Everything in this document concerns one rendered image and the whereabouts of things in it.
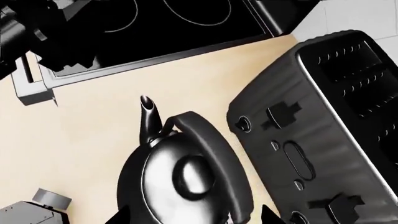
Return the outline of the dark grey four-slot toaster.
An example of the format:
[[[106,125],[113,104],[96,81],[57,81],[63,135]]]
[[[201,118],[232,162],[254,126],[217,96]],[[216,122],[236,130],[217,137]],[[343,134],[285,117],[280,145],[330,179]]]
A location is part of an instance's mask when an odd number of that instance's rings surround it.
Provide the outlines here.
[[[288,224],[398,224],[398,65],[363,31],[300,42],[229,104]]]

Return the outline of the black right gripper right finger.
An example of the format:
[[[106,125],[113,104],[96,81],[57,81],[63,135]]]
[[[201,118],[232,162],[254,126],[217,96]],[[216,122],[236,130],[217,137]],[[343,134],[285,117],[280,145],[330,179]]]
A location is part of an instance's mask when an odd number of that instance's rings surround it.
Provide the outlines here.
[[[261,210],[262,224],[282,224],[282,220],[267,205],[262,205]]]

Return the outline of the black glass stove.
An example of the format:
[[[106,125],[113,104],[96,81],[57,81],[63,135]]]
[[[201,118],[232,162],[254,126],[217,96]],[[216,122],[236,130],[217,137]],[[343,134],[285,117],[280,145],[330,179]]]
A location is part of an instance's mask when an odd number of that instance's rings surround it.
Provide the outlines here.
[[[29,52],[11,75],[24,105],[72,83],[291,33],[321,0],[110,0],[92,65],[59,71]]]

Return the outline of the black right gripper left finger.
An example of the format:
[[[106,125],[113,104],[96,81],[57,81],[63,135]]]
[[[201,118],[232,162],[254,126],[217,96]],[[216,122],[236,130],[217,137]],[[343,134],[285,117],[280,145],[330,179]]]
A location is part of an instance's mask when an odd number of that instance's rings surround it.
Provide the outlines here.
[[[137,210],[126,205],[120,208],[105,224],[139,224]]]

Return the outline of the shiny dark metal kettle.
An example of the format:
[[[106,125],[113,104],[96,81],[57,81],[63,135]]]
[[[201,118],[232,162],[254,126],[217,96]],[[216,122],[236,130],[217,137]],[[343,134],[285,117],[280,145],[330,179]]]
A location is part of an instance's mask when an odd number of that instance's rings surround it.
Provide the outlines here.
[[[254,210],[237,155],[204,117],[187,111],[162,121],[141,96],[139,147],[118,179],[118,208],[139,224],[247,224]]]

